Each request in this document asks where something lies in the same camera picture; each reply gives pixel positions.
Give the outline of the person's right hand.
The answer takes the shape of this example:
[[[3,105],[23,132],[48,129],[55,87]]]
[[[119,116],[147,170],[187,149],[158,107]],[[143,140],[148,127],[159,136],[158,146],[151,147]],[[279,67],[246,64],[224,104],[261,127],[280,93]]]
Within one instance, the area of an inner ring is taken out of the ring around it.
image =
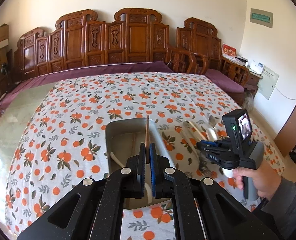
[[[236,186],[243,190],[242,177],[252,178],[254,187],[258,191],[258,196],[271,200],[281,184],[281,176],[273,170],[265,159],[257,170],[238,167],[233,170]]]

